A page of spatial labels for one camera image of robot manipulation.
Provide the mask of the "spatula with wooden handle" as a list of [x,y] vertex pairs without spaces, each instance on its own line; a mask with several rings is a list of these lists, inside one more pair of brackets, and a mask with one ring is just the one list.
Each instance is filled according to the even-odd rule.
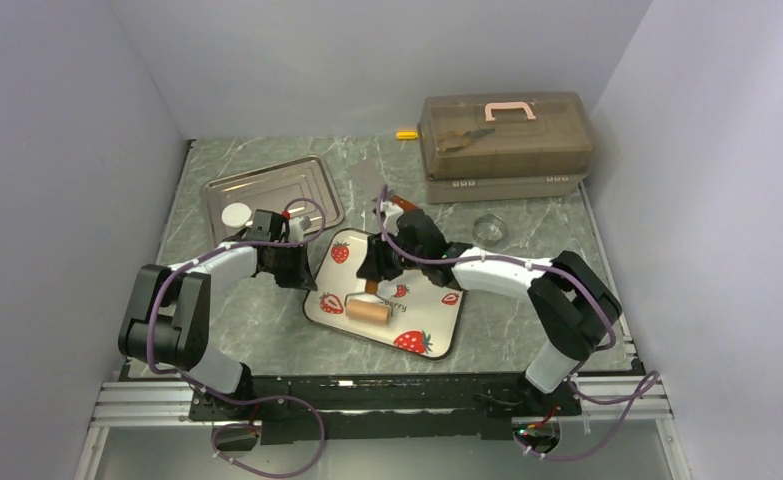
[[370,203],[370,211],[375,216],[378,216],[379,214],[379,205],[382,201],[391,201],[398,204],[400,207],[403,208],[404,213],[419,209],[419,207],[412,201],[403,198],[402,196],[398,195],[393,189],[388,189],[387,186],[384,186],[384,188],[378,192],[377,196]]

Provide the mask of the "steel baking tray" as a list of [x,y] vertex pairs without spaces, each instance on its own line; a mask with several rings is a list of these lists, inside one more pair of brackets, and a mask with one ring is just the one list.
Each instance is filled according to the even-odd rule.
[[216,246],[224,238],[237,232],[223,223],[222,212],[230,204],[242,203],[252,210],[281,210],[287,202],[293,216],[308,216],[308,233],[321,226],[317,208],[306,203],[316,201],[326,214],[326,226],[337,226],[345,219],[345,209],[329,168],[318,156],[307,156],[249,172],[212,180],[202,187],[207,233]]

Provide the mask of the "brown translucent tool box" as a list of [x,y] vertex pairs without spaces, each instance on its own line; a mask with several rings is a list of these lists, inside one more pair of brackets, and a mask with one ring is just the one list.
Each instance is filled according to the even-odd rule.
[[429,97],[418,138],[431,204],[566,196],[594,150],[572,91]]

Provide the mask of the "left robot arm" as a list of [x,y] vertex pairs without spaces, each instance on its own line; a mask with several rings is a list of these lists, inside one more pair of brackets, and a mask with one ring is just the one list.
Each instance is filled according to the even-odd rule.
[[239,420],[254,406],[252,372],[210,343],[213,294],[259,274],[271,275],[282,289],[314,291],[317,286],[308,260],[308,217],[256,210],[226,218],[237,231],[213,251],[139,269],[118,349],[155,374],[176,375],[210,393],[225,417]]

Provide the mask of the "wooden rolling pin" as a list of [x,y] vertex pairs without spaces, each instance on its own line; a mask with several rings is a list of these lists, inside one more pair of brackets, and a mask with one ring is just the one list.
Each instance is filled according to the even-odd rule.
[[392,307],[378,294],[379,284],[367,280],[361,291],[345,296],[344,312],[350,320],[374,325],[387,325],[392,317]]

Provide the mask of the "yellow small object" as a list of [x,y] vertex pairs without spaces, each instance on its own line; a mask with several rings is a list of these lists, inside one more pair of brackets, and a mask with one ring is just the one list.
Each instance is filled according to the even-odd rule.
[[415,130],[403,130],[396,132],[395,138],[399,141],[413,141],[419,138],[419,134]]

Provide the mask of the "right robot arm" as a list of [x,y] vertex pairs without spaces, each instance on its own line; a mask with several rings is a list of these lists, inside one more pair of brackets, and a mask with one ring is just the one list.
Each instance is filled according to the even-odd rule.
[[380,231],[367,240],[358,278],[380,283],[418,270],[439,287],[490,292],[532,306],[546,341],[517,391],[527,413],[545,413],[559,385],[593,353],[614,344],[623,307],[579,254],[565,250],[550,260],[502,255],[447,240],[420,209],[381,217]]

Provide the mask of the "flat round dough wrapper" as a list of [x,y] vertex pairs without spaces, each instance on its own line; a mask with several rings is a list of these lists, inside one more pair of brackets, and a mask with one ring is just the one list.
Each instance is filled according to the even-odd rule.
[[253,210],[241,202],[234,202],[223,208],[221,222],[232,229],[241,229],[248,225],[253,216]]

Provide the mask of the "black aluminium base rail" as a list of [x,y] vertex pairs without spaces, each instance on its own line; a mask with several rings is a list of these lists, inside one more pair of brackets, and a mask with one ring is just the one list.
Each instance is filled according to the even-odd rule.
[[639,375],[580,375],[551,394],[535,391],[516,373],[339,376],[261,375],[253,380],[260,403],[223,403],[182,381],[106,383],[94,427],[215,427],[253,423],[264,445],[317,439],[397,439],[477,436],[509,440],[517,430],[537,432],[579,422],[671,417],[664,387],[641,393]]

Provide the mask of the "strawberry pattern white tray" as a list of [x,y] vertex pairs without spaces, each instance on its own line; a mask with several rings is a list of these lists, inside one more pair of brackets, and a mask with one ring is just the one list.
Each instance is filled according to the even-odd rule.
[[368,285],[356,276],[367,240],[361,230],[335,233],[315,275],[317,289],[303,303],[307,319],[428,359],[445,356],[464,294],[433,285],[418,270]]

